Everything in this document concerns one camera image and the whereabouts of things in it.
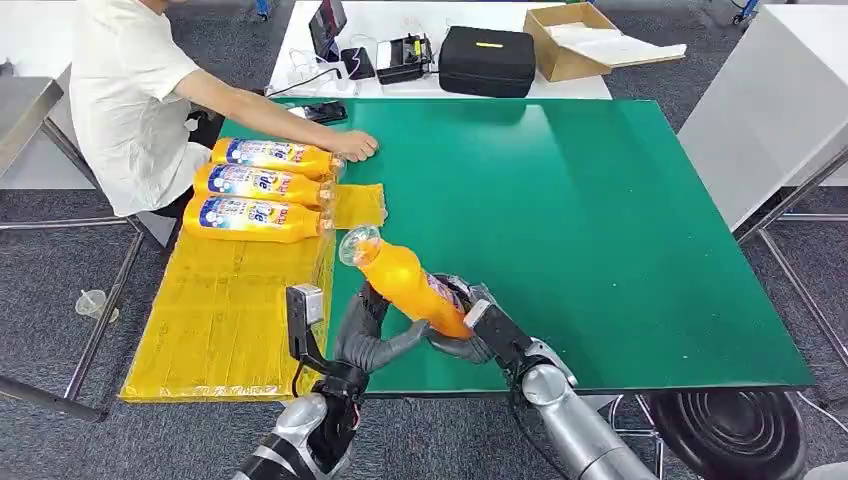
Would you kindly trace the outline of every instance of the yellow plastic sheet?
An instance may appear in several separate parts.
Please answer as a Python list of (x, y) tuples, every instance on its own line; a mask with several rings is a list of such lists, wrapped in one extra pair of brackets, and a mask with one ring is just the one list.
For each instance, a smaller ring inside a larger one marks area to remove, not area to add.
[(382, 225), (386, 220), (383, 184), (339, 185), (336, 187), (336, 228), (349, 229), (362, 224)]
[[(336, 224), (382, 225), (382, 186), (339, 186)], [(285, 400), (297, 368), (288, 353), (284, 290), (312, 283), (330, 315), (335, 235), (294, 244), (209, 240), (182, 232), (120, 397), (127, 402)], [(316, 326), (326, 345), (326, 322)], [(304, 369), (298, 390), (317, 375)]]

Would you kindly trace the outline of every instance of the green tabletop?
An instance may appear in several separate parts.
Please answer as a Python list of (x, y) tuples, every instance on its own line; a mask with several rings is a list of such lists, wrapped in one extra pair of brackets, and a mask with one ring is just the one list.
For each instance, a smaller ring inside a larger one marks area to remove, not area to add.
[[(385, 186), (384, 238), (429, 271), (485, 282), (578, 390), (813, 382), (654, 102), (346, 100), (380, 142), (344, 183)], [(222, 136), (261, 137), (227, 123)], [(362, 275), (336, 262), (330, 345)], [(409, 320), (390, 309), (384, 336)], [(426, 342), (369, 392), (505, 390)]]

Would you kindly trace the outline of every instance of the man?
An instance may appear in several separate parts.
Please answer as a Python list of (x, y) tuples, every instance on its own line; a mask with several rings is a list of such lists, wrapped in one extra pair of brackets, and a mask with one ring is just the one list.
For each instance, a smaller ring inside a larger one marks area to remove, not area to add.
[(167, 0), (77, 3), (71, 113), (82, 153), (115, 215), (182, 215), (194, 172), (208, 161), (211, 147), (209, 141), (205, 146), (190, 141), (198, 140), (185, 126), (190, 101), (253, 130), (348, 160), (365, 160), (377, 148), (365, 133), (336, 132), (297, 117), (195, 65), (174, 43), (164, 14)]

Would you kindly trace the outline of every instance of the gray carpet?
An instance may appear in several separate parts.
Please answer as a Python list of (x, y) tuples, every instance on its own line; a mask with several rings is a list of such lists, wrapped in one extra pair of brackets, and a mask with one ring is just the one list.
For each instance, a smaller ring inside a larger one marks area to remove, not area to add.
[[(658, 44), (685, 42), (687, 58), (616, 70), (606, 78), (614, 97), (656, 99), (677, 129), (697, 103), (740, 36), (728, 26), (735, 13), (716, 0), (599, 0), (628, 34)], [(250, 8), (214, 2), (181, 5), (170, 15), (176, 41), (212, 73), (244, 88), (270, 77), (291, 12), (276, 2), (267, 23)], [(808, 207), (848, 207), (844, 189), (821, 189)], [(0, 191), (0, 221), (108, 213), (91, 192)], [(35, 212), (47, 212), (39, 217)], [(848, 226), (778, 225), (773, 232), (804, 275), (822, 309), (842, 328), (848, 287)], [(73, 313), (80, 288), (106, 289), (130, 241), (124, 227), (0, 234), (0, 370), (61, 392), (84, 345), (90, 321)], [(768, 255), (745, 247), (781, 317), (816, 375), (808, 392), (848, 421), (846, 372), (803, 303)], [(0, 479), (229, 478), (273, 425), (274, 403), (128, 405), (114, 399), (132, 359), (166, 263), (145, 244), (130, 276), (121, 319), (109, 327), (83, 400), (111, 409), (101, 424), (86, 424), (11, 399), (0, 399)], [(848, 458), (848, 435), (804, 404), (808, 466)], [(528, 415), (533, 434), (538, 419)], [(624, 425), (643, 423), (625, 404)], [(650, 461), (651, 445), (634, 449)], [(679, 461), (666, 462), (669, 479), (695, 478)], [(363, 410), (350, 479), (554, 478), (524, 442), (500, 399), (373, 400)]]

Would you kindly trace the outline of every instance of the black case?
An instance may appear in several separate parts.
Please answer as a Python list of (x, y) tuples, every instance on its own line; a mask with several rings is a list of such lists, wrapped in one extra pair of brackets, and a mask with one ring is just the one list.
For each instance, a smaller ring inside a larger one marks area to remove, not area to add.
[(533, 37), (523, 32), (451, 27), (439, 54), (442, 90), (526, 97), (536, 77)]

